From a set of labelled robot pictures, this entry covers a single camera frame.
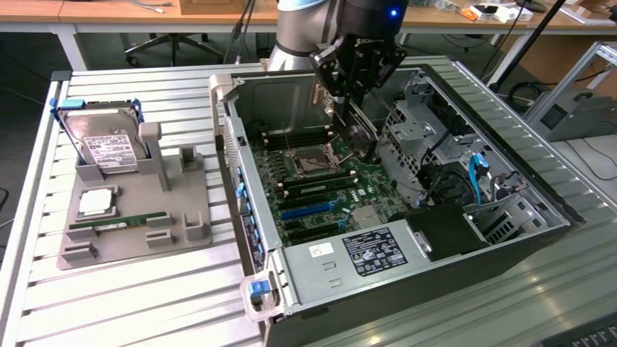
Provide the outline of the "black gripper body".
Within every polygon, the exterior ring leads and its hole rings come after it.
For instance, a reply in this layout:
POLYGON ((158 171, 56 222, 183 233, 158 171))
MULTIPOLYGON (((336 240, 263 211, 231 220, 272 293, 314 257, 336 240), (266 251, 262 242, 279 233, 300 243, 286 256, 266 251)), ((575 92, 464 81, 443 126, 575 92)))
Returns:
POLYGON ((338 54, 386 53, 396 46, 408 1, 342 1, 334 44, 338 54))

